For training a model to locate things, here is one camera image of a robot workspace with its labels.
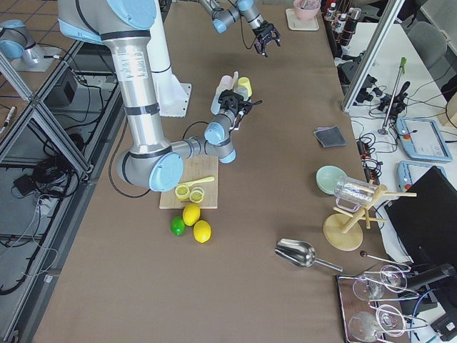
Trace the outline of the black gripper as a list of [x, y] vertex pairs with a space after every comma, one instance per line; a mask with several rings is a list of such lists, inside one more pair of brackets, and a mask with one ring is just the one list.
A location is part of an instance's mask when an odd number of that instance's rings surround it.
[[224, 90], [219, 97], [220, 110], [218, 114], [230, 114], [231, 116], [236, 117], [241, 111], [245, 112], [245, 107], [258, 106], [262, 104], [262, 102], [262, 100], [258, 100], [254, 103], [244, 101], [240, 94], [231, 90]]
[[267, 38], [273, 39], [277, 46], [281, 45], [281, 35], [272, 23], [264, 21], [258, 28], [253, 29], [253, 33], [257, 38], [254, 43], [254, 48], [259, 55], [267, 57], [266, 46], [268, 45]]

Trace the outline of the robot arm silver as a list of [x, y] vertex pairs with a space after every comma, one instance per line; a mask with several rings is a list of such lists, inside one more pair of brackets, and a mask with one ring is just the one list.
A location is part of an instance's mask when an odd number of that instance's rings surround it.
[[150, 30], [162, 19], [156, 1], [59, 1], [58, 16], [63, 35], [110, 49], [133, 137], [117, 161], [122, 180], [167, 192], [180, 182], [184, 159], [206, 154], [230, 163], [236, 158], [231, 131], [253, 107], [245, 90], [221, 92], [219, 112], [203, 137], [170, 142], [164, 136], [147, 52]]
[[228, 9], [222, 8], [217, 1], [200, 0], [198, 3], [210, 15], [212, 24], [219, 34], [224, 33], [238, 20], [244, 18], [255, 36], [250, 46], [247, 46], [244, 38], [242, 38], [246, 49], [253, 47], [258, 54], [267, 57], [266, 47], [272, 41], [277, 46], [281, 45], [281, 35], [278, 30], [262, 17], [254, 1], [229, 1], [231, 7]]

